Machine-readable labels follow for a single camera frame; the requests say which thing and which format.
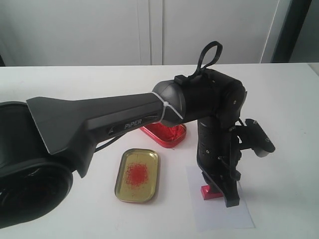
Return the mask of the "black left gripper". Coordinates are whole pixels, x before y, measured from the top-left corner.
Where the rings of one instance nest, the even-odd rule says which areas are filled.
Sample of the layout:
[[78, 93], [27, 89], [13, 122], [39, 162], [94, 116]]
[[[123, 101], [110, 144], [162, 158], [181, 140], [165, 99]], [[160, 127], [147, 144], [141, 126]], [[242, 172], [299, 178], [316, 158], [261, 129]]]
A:
[[240, 203], [237, 182], [241, 174], [236, 167], [242, 153], [234, 130], [222, 129], [214, 117], [197, 121], [197, 164], [209, 193], [222, 193], [226, 207]]

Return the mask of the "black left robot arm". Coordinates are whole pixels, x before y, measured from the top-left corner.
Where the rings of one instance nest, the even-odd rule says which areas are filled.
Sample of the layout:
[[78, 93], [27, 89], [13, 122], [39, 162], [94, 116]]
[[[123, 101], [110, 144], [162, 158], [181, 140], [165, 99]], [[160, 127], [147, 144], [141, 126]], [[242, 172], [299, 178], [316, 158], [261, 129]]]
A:
[[97, 144], [160, 122], [212, 118], [229, 131], [246, 99], [242, 83], [212, 69], [161, 81], [149, 93], [86, 100], [35, 97], [0, 105], [0, 226], [38, 219], [87, 174]]

